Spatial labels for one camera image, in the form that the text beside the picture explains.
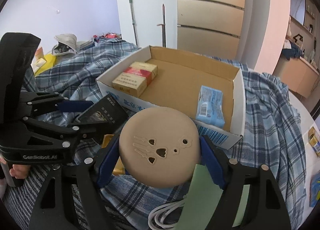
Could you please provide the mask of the person's left hand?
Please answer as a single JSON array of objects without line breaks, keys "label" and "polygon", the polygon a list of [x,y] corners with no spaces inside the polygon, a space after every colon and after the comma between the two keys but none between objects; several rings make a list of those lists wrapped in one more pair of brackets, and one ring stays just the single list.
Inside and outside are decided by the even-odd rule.
[{"label": "person's left hand", "polygon": [[[9,174],[13,176],[16,179],[26,179],[29,175],[30,166],[29,165],[21,165],[21,164],[13,164],[12,168],[9,170]],[[1,199],[3,199],[6,187],[7,187],[7,181],[5,179],[5,176],[1,175]]]}]

